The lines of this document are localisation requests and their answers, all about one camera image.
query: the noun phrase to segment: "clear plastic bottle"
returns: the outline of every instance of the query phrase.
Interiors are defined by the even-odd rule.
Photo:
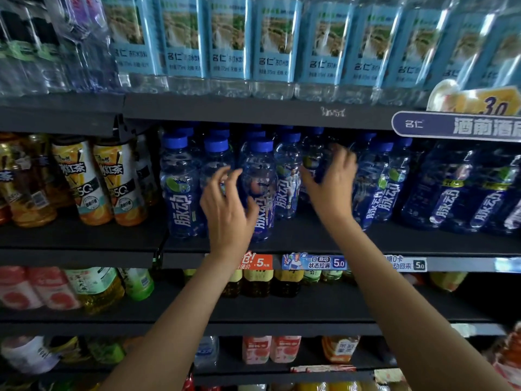
[[[417,106],[427,105],[430,93],[443,79],[454,79],[465,87],[504,1],[459,0],[443,31]]]
[[[252,0],[208,0],[210,88],[226,97],[252,95]]]
[[[195,353],[194,365],[196,368],[212,367],[217,365],[219,356],[219,337],[203,336]]]
[[[507,0],[487,38],[483,52],[472,70],[466,89],[501,87],[516,82],[521,67],[521,47],[517,44],[521,32],[521,0]]]
[[[413,139],[410,137],[400,137],[394,141],[393,150],[389,154],[391,159],[389,180],[374,216],[378,222],[391,219],[394,205],[409,174],[409,163],[411,162],[409,147],[412,143]]]
[[[3,67],[9,68],[13,77],[18,78],[13,84],[19,84],[23,94],[48,93],[42,71],[36,64],[34,38],[24,25],[24,20],[27,20],[27,16],[21,5],[0,0],[0,30],[8,48]],[[18,90],[16,87],[11,88],[14,92]]]
[[[362,230],[371,226],[382,200],[389,178],[389,151],[392,148],[392,142],[371,141],[369,150],[358,160],[352,206],[353,217]]]
[[[275,222],[274,206],[277,193],[277,167],[273,156],[273,141],[257,138],[250,142],[251,155],[246,158],[242,173],[242,189],[259,206],[259,215],[252,241],[265,240]]]
[[[163,135],[160,183],[168,209],[168,229],[176,238],[196,236],[204,230],[199,207],[199,170],[188,150],[188,137]]]
[[[254,138],[263,137],[266,137],[266,132],[264,130],[247,130],[244,132],[241,138],[241,142],[239,143],[239,156],[237,160],[239,167],[242,167],[247,157],[251,153],[250,141]]]
[[[255,0],[254,97],[293,97],[301,15],[302,0]]]
[[[405,0],[359,1],[335,100],[348,104],[378,100],[404,4]]]
[[[427,155],[401,211],[402,220],[418,229],[438,228],[448,216],[472,171],[475,144],[439,140]]]
[[[302,163],[311,175],[317,180],[317,172],[322,166],[324,141],[322,134],[324,128],[313,127],[307,129],[307,136],[302,140]],[[309,203],[309,196],[305,186],[300,187],[300,199]]]
[[[516,144],[484,150],[465,182],[442,228],[456,233],[479,231],[505,199],[519,174],[521,152]]]
[[[414,104],[457,0],[407,0],[378,101]]]
[[[102,0],[121,86],[131,92],[168,91],[159,0]]]
[[[306,0],[295,97],[330,102],[340,83],[355,0]]]
[[[369,149],[369,144],[375,137],[376,133],[374,132],[361,132],[356,140],[349,146],[349,150],[356,154],[356,159],[360,159],[363,153]]]
[[[275,216],[277,218],[295,217],[298,194],[302,179],[302,151],[298,142],[300,133],[284,133],[281,143],[275,148],[277,164],[277,196],[275,197]]]
[[[207,1],[160,0],[160,8],[170,91],[180,95],[207,94]]]
[[[208,137],[204,140],[204,149],[206,154],[201,168],[201,190],[205,188],[215,172],[221,167],[230,166],[232,170],[235,168],[235,159],[230,152],[228,139],[222,136]],[[220,186],[224,193],[224,180],[221,181]]]

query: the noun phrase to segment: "hand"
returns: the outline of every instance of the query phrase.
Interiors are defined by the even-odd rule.
[[[210,252],[229,259],[237,267],[250,245],[259,206],[248,197],[248,210],[244,211],[237,191],[237,179],[242,169],[233,170],[226,179],[226,196],[223,195],[220,182],[228,170],[230,166],[221,167],[212,176],[201,197],[201,207],[208,220]]]
[[[301,168],[311,204],[327,229],[334,228],[338,221],[353,219],[351,192],[356,168],[356,155],[339,144],[333,144],[333,161],[321,184],[315,182],[306,168]]]

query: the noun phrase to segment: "orange tea bottle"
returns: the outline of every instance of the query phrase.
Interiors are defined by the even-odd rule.
[[[28,135],[27,138],[32,147],[33,163],[40,170],[45,192],[51,204],[57,209],[74,205],[69,184],[52,157],[49,135],[35,133]]]
[[[56,137],[53,155],[69,183],[80,219],[91,226],[109,222],[112,206],[87,139],[79,135]]]
[[[148,209],[130,144],[100,139],[94,146],[94,157],[105,178],[116,222],[122,226],[139,225],[147,218]]]
[[[21,227],[43,226],[56,218],[40,175],[32,164],[29,143],[13,134],[0,135],[0,194]]]

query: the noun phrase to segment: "bottle cap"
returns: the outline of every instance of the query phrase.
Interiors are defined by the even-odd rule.
[[[271,152],[273,141],[268,138],[254,138],[250,141],[250,148],[253,152]]]
[[[322,126],[312,126],[312,127],[306,128],[306,131],[309,134],[319,135],[324,132],[324,128]]]
[[[249,141],[252,138],[266,137],[266,132],[264,130],[247,130],[243,137],[246,141]]]
[[[395,140],[395,143],[397,146],[399,146],[401,148],[410,147],[411,144],[413,143],[413,138],[412,137],[398,137]]]
[[[230,137],[230,129],[210,129],[210,137],[221,136],[224,138]]]
[[[300,133],[283,133],[280,137],[280,141],[283,143],[298,143],[300,141]]]
[[[194,128],[192,127],[177,128],[175,131],[177,133],[186,134],[188,137],[192,137],[194,135]]]
[[[369,150],[373,150],[376,152],[388,152],[392,150],[393,142],[388,141],[371,141],[369,144]]]
[[[358,135],[356,141],[371,141],[375,137],[375,132],[362,132]]]
[[[228,149],[228,139],[223,136],[212,136],[204,140],[204,149],[208,152],[224,152]]]
[[[188,146],[188,136],[184,133],[165,133],[161,140],[164,148],[178,150]]]

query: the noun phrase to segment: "blue label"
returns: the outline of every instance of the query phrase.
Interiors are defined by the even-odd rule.
[[[414,87],[423,82],[443,27],[440,16],[437,9],[412,9],[405,14],[383,87]]]
[[[347,261],[343,256],[315,256],[307,252],[293,252],[282,256],[283,270],[346,270]]]
[[[253,79],[293,82],[302,2],[258,0]]]
[[[521,60],[521,16],[499,17],[472,75],[478,83],[472,87],[510,85]]]
[[[310,6],[299,82],[340,83],[353,11],[353,5],[338,2]]]
[[[290,165],[281,165],[277,167],[277,176],[275,206],[285,210],[296,210],[301,185],[300,171]]]
[[[489,97],[486,101],[496,103],[495,97]],[[506,110],[507,105],[501,107],[502,104],[497,106],[496,112]],[[521,142],[521,117],[398,111],[393,115],[391,124],[397,134],[406,137]]]
[[[163,42],[157,29],[157,0],[102,0],[111,31],[110,48],[119,71],[145,75],[165,73]]]
[[[251,79],[252,0],[211,0],[210,74]]]
[[[206,0],[160,0],[168,75],[208,75],[204,13]]]
[[[490,31],[494,15],[485,13],[453,14],[449,19],[433,60],[425,89],[451,78],[464,86],[472,66]]]
[[[342,84],[381,85],[401,13],[402,8],[385,5],[356,9]]]

